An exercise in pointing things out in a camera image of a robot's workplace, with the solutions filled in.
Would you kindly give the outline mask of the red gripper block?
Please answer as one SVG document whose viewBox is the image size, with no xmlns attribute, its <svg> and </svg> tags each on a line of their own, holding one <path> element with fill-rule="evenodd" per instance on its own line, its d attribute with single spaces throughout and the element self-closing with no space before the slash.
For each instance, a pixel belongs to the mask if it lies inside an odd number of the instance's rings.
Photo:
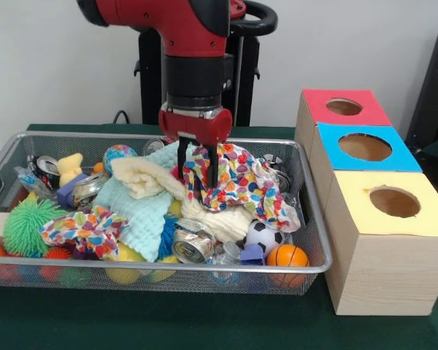
<svg viewBox="0 0 438 350">
<path fill-rule="evenodd" d="M 184 111 L 167 109 L 163 106 L 158 113 L 161 130 L 170 138 L 178 139 L 178 172 L 183 172 L 188 148 L 188 139 L 208 145 L 210 165 L 207 169 L 207 186 L 218 186 L 218 143 L 225 142 L 232 128 L 232 115 L 228 109 L 218 108 L 209 111 Z"/>
</svg>

